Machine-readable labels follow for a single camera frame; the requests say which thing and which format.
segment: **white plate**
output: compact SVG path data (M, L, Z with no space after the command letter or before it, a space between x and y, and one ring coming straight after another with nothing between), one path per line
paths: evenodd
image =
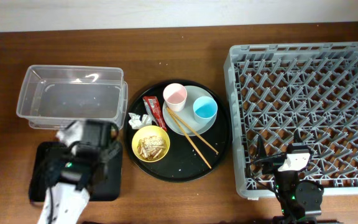
M212 118L212 120L206 124L199 124L194 119L194 113L193 113L193 103L197 100L197 98L201 96L209 96L212 97L211 94L209 94L206 90L197 87L197 86L185 86L187 90L187 99L186 104L183 110L179 112L175 112L184 122L186 122L191 128L193 128L198 134L203 134L206 132L212 125L214 124L216 120L216 116ZM175 124L174 120L171 118L171 116L168 114L167 111L167 103L164 102L162 106L162 116L164 117L165 123L167 126L172 129L172 131L184 135L179 127ZM178 121L180 126L185 130L187 135L189 136L195 136L184 124L182 124L180 121Z

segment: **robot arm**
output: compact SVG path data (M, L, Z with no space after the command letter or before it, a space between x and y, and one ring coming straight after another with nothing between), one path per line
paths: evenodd
M57 133L67 148L45 158L38 171L47 187L38 224L77 222L93 186L106 180L108 160L121 150L114 141L118 130L109 122L87 120L75 121Z
M317 223L315 216L321 215L324 188L309 180L299 180L298 172L304 169L311 158L311 150L294 133L294 143L285 153L272 156L266 154L261 136L258 137L257 155L248 166L248 174L258 184L250 169L252 164L262 166L263 174L273 174L274 188L262 185L272 191L280 202L283 217L275 217L274 223Z

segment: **wooden table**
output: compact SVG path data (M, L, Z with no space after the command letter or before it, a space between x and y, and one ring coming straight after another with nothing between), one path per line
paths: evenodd
M232 45L345 41L358 41L358 22L0 34L0 223L36 223L40 215L27 189L36 148L53 140L55 131L31 129L15 114L30 65L120 67L129 104L148 86L171 78L200 82L225 100L223 63ZM358 196L325 197L322 209L320 220L358 223ZM121 196L89 203L80 221L255 223L280 212L275 198L238 196L231 152L214 172L183 184L147 175L124 153Z

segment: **crumpled tissue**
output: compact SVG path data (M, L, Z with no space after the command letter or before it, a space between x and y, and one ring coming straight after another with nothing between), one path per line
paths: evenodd
M147 115L143 114L142 120L140 120L140 115L134 113L128 113L131 119L129 120L129 125L132 129L140 129L149 125L152 125L152 118Z

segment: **cable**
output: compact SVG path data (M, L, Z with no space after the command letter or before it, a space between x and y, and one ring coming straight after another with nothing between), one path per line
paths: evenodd
M71 155L64 155L64 153L66 152L71 152L71 150L67 150L66 148L60 148L59 150L62 151L62 158L67 158L70 159ZM31 200L32 194L33 194L33 190L35 189L35 185L39 183L39 180L42 176L42 171L45 170L46 165L51 162L53 160L53 158L45 158L43 161L40 162L40 164L37 166L37 168L34 170L32 178L30 180L30 186L29 186L29 200L30 203L33 204L33 201Z
M71 152L71 150L74 148L74 146L78 145L79 143L81 143L81 141L73 141L68 147L67 150L69 152Z
M265 158L262 158L262 159L257 159L257 160L255 160L255 161L252 161L252 162L248 165L248 169L247 169L247 170L248 170L248 173L249 173L249 176L251 177L251 179L252 179L253 181L255 181L256 183L258 183L259 185L261 185L262 187L266 188L267 190L273 192L273 193L275 194L275 196L276 196L276 199L277 199L280 203L283 203L283 205L284 205L284 207L285 207L285 210L289 212L291 218L292 218L293 220L296 220L296 217L295 217L294 214L291 212L291 210L288 208L288 205L287 205L286 201L285 201L285 200L282 200L282 197L281 197L280 194L277 192L277 189L276 189L276 188L272 189L272 188L270 188L269 186L266 186L266 185L262 184L261 182L259 182L259 181L254 177L254 175L253 175L253 173L252 173L252 171L251 171L251 166L252 166L253 164L255 164L255 163L257 163L257 162L267 161L267 160L272 159L272 158L274 158L274 157L280 157L280 156L281 156L280 154L276 154L276 155L272 155L272 156L268 156L268 157L265 157Z
M50 213L49 213L48 224L52 224L52 220L53 220L53 207L55 206L55 205L53 204L52 187L49 187L49 197L50 197Z

